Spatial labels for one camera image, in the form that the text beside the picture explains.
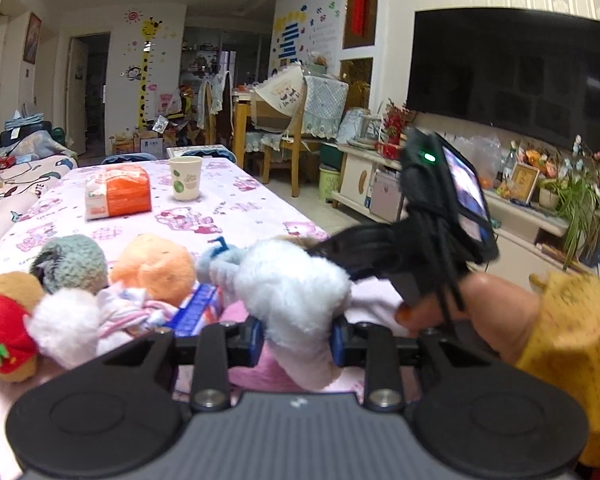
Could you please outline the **person right hand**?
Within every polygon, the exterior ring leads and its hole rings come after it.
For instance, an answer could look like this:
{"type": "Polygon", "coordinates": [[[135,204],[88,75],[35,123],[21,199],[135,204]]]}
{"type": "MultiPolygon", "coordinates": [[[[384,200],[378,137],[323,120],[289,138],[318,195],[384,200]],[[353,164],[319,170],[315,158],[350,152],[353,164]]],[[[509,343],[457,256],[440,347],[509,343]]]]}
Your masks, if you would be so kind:
{"type": "Polygon", "coordinates": [[[503,361],[515,364],[524,353],[541,311],[541,296],[489,273],[469,273],[458,283],[465,309],[450,292],[453,321],[467,320],[503,361]]]}

